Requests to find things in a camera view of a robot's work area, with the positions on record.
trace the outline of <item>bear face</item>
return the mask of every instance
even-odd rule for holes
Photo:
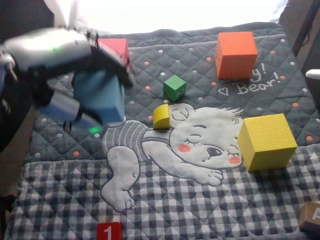
[[[237,137],[243,120],[239,109],[170,106],[170,147],[184,162],[209,168],[235,168],[242,163]]]

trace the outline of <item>orange block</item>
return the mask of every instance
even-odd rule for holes
[[[221,32],[215,50],[218,79],[248,79],[258,56],[250,31]]]

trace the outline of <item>robotic hand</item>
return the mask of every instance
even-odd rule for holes
[[[0,45],[0,94],[6,76],[31,83],[32,99],[40,110],[56,121],[84,128],[101,128],[107,120],[71,96],[49,87],[47,80],[69,72],[116,75],[125,88],[135,79],[113,50],[100,45],[89,34],[73,29],[46,28],[11,38]]]

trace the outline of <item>gray quilted fabric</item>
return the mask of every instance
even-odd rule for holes
[[[218,33],[238,31],[254,35],[258,58],[252,80],[219,81]],[[154,108],[167,102],[163,82],[177,75],[187,82],[180,103],[195,110],[239,108],[242,118],[284,113],[300,147],[286,169],[251,174],[242,164],[222,170],[217,187],[169,175],[151,160],[140,162],[137,181],[128,190],[134,207],[119,211],[101,197],[113,177],[102,148],[108,128],[101,134],[63,130],[40,115],[6,238],[95,239],[97,223],[121,221],[125,239],[308,239],[298,218],[306,201],[320,197],[320,115],[283,28],[252,23],[119,37],[129,40],[137,81],[126,91],[127,121],[150,128]],[[50,84],[72,94],[71,78]],[[256,84],[255,91],[250,84]]]

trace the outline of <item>heart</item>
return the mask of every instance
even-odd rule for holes
[[[224,88],[220,88],[218,90],[219,93],[223,94],[223,95],[226,95],[226,96],[229,96],[228,94],[228,88],[224,87]]]

